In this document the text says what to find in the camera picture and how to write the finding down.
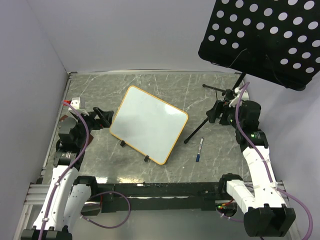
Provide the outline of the yellow framed whiteboard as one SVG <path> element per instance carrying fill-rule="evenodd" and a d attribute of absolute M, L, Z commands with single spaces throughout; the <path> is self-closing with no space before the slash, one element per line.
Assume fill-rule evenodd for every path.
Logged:
<path fill-rule="evenodd" d="M 131 85 L 109 132 L 153 162 L 164 165 L 188 119 L 185 111 Z"/>

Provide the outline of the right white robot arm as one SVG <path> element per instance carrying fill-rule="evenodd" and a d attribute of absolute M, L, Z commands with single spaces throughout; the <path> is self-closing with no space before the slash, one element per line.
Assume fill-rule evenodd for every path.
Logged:
<path fill-rule="evenodd" d="M 253 190 L 236 174 L 224 174 L 218 193 L 223 199 L 231 197 L 243 212 L 243 224 L 250 237 L 284 237 L 296 219 L 293 208 L 287 207 L 277 190 L 270 162 L 269 144 L 265 133 L 259 129 L 261 106 L 245 100 L 239 109 L 226 101 L 217 100 L 206 112 L 212 124 L 220 119 L 222 126 L 235 129 L 236 141 L 248 165 Z"/>

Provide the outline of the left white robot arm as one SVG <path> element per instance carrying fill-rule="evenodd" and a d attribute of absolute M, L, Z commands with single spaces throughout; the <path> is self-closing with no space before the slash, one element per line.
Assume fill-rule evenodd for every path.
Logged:
<path fill-rule="evenodd" d="M 71 240 L 85 202 L 99 195 L 96 178 L 79 172 L 91 131 L 109 128 L 114 111 L 94 107 L 87 112 L 67 102 L 64 105 L 72 116 L 59 124 L 50 186 L 35 222 L 22 231 L 22 240 Z"/>

